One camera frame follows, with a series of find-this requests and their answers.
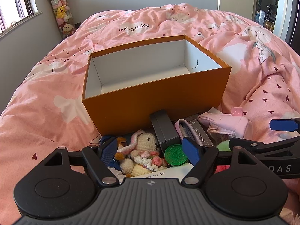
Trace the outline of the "white paper box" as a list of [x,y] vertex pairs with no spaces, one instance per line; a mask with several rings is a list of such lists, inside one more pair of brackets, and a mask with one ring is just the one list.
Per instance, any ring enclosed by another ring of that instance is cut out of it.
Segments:
[[132,171],[131,173],[123,173],[117,170],[115,167],[108,167],[108,169],[113,173],[113,175],[119,180],[120,183],[123,182],[125,178],[177,178],[181,181],[188,172],[193,168],[193,165],[186,163],[177,167],[169,167],[166,169],[158,170],[157,172],[152,172],[151,170],[145,169],[144,167],[137,165],[135,166],[131,160],[124,160],[120,167],[126,167],[127,171]]

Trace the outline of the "orange blue plush doll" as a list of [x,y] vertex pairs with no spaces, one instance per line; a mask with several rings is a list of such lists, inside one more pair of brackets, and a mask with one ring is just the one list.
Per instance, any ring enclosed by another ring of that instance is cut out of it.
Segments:
[[121,168],[116,169],[115,166],[110,167],[110,163],[114,162],[114,156],[117,153],[118,149],[118,141],[114,136],[104,136],[100,140],[100,144],[98,147],[97,156],[100,160],[100,176],[101,180],[106,177],[115,177],[116,179],[123,180],[126,178],[121,172]]

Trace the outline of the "pink green plush strawberry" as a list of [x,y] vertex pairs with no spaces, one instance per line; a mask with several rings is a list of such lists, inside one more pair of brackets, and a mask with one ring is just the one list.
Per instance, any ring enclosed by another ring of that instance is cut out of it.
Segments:
[[[229,147],[229,141],[230,140],[222,141],[221,143],[216,144],[215,147],[219,150],[219,152],[231,153],[231,149]],[[217,165],[215,173],[228,170],[230,168],[230,163],[231,163],[231,158],[229,158],[228,165]]]

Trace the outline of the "dark card box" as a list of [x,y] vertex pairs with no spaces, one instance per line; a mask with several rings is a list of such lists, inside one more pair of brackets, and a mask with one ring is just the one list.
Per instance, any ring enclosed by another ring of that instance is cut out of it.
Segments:
[[184,118],[184,120],[187,123],[187,127],[190,130],[194,141],[199,146],[213,147],[214,144],[212,143],[211,139],[208,137],[202,125],[199,123],[198,117],[199,114],[195,114]]

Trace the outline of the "green round plastic lid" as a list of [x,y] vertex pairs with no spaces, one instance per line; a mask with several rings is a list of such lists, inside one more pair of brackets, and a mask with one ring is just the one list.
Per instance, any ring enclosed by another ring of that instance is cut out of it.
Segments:
[[188,161],[181,144],[174,144],[167,147],[164,152],[164,158],[170,166],[181,166]]

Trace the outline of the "pink grey wallet pouch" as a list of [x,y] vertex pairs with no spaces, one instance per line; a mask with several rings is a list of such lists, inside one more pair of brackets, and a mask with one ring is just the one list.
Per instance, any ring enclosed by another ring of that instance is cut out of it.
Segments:
[[195,141],[199,146],[203,146],[203,143],[199,137],[199,135],[196,133],[194,128],[190,125],[188,121],[185,119],[179,119],[174,124],[174,127],[181,139],[181,141],[184,139],[184,137],[189,137],[193,141]]

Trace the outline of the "dark grey small box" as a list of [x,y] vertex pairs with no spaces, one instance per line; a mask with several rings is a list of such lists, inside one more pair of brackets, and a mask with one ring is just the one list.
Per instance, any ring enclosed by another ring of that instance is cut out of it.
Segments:
[[181,144],[181,139],[165,110],[154,112],[149,117],[163,153],[169,146]]

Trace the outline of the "light pink cloth pouch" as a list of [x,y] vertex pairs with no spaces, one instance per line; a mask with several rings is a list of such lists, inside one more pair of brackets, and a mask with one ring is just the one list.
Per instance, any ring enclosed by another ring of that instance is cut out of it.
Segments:
[[250,140],[253,136],[252,123],[242,116],[242,113],[225,114],[216,108],[211,108],[208,112],[199,115],[197,120],[206,128],[207,135],[217,145],[232,138]]

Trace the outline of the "crochet bunny doll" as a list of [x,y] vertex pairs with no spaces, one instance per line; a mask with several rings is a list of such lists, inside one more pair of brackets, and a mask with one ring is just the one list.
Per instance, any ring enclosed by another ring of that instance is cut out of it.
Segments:
[[[124,160],[131,160],[135,166],[140,165],[152,172],[167,168],[165,159],[160,157],[160,147],[153,133],[139,130],[131,136],[129,143],[124,137],[118,137],[117,141],[114,160],[119,162],[119,166]],[[125,166],[120,168],[125,174],[132,172],[127,171]]]

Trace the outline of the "pink printed duvet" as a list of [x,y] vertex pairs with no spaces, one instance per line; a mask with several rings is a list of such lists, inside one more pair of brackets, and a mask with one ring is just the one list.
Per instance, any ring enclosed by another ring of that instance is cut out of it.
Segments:
[[77,151],[98,140],[81,102],[89,55],[175,35],[189,36],[232,68],[219,111],[241,107],[256,141],[296,136],[272,131],[269,122],[299,117],[299,55],[267,29],[234,13],[189,4],[100,12],[32,68],[1,114],[1,224],[20,217],[14,186],[39,161],[59,146]]

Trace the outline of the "orange cardboard box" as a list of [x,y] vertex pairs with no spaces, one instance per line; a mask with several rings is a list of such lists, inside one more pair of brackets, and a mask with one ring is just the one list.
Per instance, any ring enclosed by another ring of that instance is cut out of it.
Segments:
[[186,35],[132,42],[89,55],[82,102],[100,135],[129,134],[159,110],[178,120],[217,107],[230,71]]

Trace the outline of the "tube of plush toys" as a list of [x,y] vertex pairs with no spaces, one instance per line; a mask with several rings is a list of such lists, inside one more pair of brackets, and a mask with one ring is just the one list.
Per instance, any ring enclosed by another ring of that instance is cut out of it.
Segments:
[[68,0],[49,0],[56,19],[58,29],[63,39],[73,35],[76,31],[74,19]]

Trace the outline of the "window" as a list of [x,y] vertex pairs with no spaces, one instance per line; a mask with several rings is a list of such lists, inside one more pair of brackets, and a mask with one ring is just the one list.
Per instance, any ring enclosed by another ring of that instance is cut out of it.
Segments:
[[1,37],[39,13],[35,0],[1,0]]

